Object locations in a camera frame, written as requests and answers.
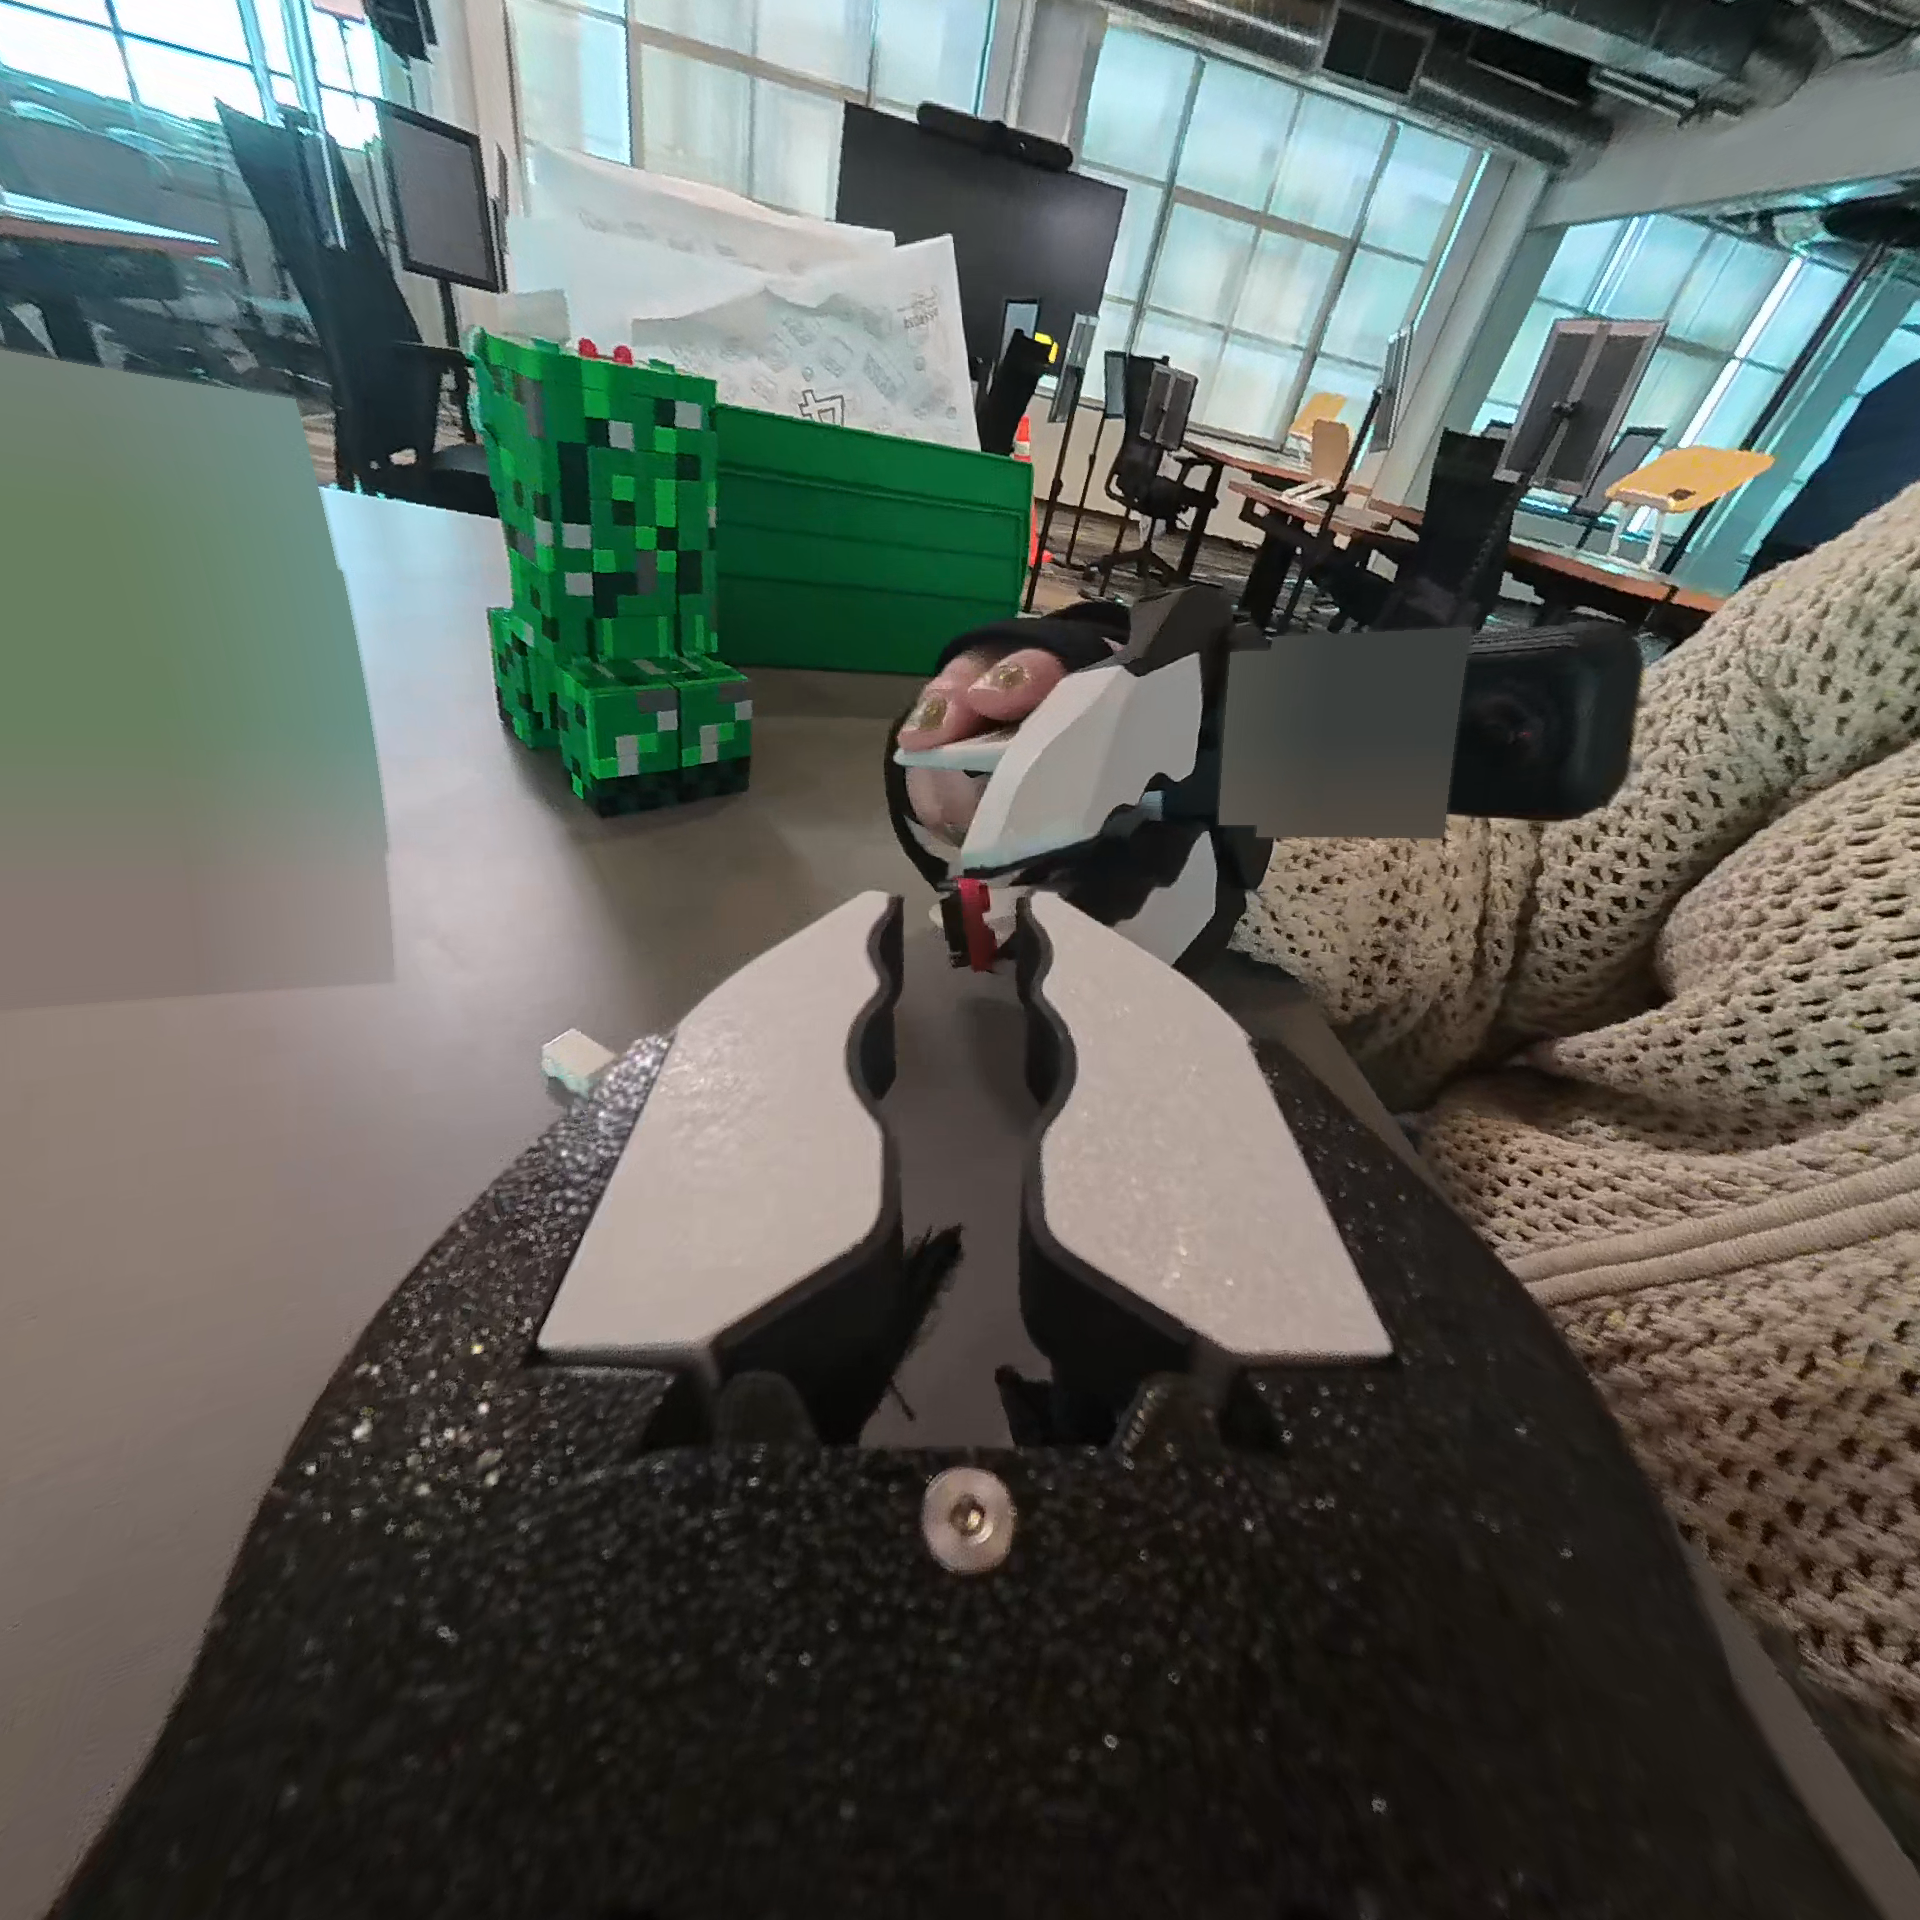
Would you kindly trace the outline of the person's right forearm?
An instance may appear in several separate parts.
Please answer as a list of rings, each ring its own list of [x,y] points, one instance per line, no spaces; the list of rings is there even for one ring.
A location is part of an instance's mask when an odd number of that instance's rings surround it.
[[[1916,571],[1908,486],[1651,667],[1611,803],[1283,841],[1235,950],[1299,981],[1401,1110],[1651,1010],[1678,909],[1763,829],[1916,742]]]

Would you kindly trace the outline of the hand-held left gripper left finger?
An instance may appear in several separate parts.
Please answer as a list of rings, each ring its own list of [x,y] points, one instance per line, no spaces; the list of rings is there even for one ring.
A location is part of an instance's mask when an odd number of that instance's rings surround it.
[[[837,905],[680,1025],[536,1348],[715,1394],[789,1380],[850,1445],[905,1345],[896,1140],[902,900]]]

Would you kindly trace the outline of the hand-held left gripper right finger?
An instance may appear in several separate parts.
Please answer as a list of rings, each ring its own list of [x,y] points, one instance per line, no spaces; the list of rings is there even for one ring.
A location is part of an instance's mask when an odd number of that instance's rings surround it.
[[[1363,1369],[1394,1345],[1256,1044],[1186,973],[1061,896],[1018,914],[1024,1069],[1020,1310],[1077,1443],[1156,1379],[1211,1406],[1269,1369]]]

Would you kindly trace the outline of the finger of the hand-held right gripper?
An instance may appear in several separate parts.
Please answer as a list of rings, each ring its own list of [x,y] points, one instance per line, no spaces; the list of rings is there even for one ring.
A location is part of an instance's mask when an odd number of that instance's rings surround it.
[[[1105,662],[1069,675],[1022,721],[990,773],[961,874],[987,878],[1096,843],[1153,782],[1193,774],[1204,718],[1196,657],[1150,672]]]
[[[1173,969],[1210,969],[1256,891],[1256,834],[1202,819],[1117,819],[1037,854],[1036,890]]]

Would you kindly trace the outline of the wooden office desk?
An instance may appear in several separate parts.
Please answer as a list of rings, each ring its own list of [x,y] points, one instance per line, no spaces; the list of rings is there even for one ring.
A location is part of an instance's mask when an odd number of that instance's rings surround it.
[[[1424,509],[1392,500],[1379,506],[1349,494],[1334,507],[1286,504],[1284,494],[1308,485],[1308,468],[1297,465],[1269,465],[1241,450],[1216,449],[1204,442],[1190,443],[1200,460],[1218,462],[1230,476],[1228,492],[1240,500],[1240,517],[1267,526],[1280,515],[1301,523],[1316,523],[1331,517],[1338,542],[1363,542],[1403,558],[1414,547],[1424,526]],[[1539,611],[1547,618],[1570,613],[1597,613],[1618,618],[1636,632],[1652,632],[1684,641],[1726,605],[1728,594],[1678,582],[1674,577],[1627,565],[1601,554],[1536,545],[1510,537],[1505,550],[1505,578],[1534,592]]]

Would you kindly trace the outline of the black monitor on arm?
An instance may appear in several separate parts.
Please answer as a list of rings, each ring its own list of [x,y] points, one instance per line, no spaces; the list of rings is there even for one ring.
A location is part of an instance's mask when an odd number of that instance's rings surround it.
[[[505,289],[483,142],[395,104],[374,106],[400,266],[498,294]]]

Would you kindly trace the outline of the black mesh office chair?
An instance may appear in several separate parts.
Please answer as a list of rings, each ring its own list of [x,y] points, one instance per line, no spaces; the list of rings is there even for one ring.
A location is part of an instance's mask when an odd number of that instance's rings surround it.
[[[1121,421],[1105,494],[1125,521],[1140,523],[1140,537],[1134,547],[1116,539],[1093,565],[1101,592],[1126,565],[1145,582],[1186,582],[1202,558],[1226,465],[1186,445],[1196,396],[1196,373],[1166,356],[1105,353],[1106,416]]]

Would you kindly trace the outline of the person's cream knit sweater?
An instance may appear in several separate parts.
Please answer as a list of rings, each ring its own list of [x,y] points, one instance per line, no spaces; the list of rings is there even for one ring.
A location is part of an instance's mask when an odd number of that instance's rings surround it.
[[[1916,1833],[1916,949],[1736,960],[1408,1105],[1724,1598]]]

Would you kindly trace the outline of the green plastic bin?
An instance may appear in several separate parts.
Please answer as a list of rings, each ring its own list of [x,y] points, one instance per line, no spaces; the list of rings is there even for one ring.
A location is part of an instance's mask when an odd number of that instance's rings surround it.
[[[734,405],[715,437],[726,662],[925,680],[950,641],[1018,614],[1027,460]]]

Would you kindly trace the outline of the white printed paper sheets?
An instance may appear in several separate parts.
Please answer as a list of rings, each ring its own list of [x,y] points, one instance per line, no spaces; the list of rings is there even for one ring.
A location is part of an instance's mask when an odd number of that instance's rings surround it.
[[[898,244],[571,150],[523,165],[509,333],[627,348],[764,414],[979,450],[948,236]]]

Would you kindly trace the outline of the grey monitor back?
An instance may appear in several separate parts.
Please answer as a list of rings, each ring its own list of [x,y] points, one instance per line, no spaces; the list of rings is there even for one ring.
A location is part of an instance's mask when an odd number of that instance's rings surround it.
[[[1573,318],[1550,326],[1498,480],[1585,497],[1657,353],[1661,321]]]

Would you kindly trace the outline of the large black wall screen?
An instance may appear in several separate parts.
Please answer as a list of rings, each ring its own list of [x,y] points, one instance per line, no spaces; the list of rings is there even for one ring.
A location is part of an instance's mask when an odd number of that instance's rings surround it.
[[[1054,137],[938,104],[912,116],[843,104],[834,220],[898,244],[950,237],[974,371],[996,358],[1008,304],[1036,304],[1057,344],[1098,318],[1125,201]]]

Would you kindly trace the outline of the green pixel lego figure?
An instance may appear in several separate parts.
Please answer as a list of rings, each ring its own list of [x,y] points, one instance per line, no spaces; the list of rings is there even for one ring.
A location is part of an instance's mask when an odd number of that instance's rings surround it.
[[[753,782],[753,693],[718,635],[715,386],[628,348],[476,330],[472,425],[507,548],[497,712],[601,819]]]

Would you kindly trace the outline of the person's right hand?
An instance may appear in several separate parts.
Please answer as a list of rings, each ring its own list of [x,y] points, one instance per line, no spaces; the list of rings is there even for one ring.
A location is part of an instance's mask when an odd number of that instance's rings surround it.
[[[1061,682],[1105,662],[1132,635],[1132,611],[1113,600],[1022,614],[950,641],[883,750],[883,794],[905,858],[936,888],[954,870],[982,774],[900,766],[898,753],[1018,729]]]

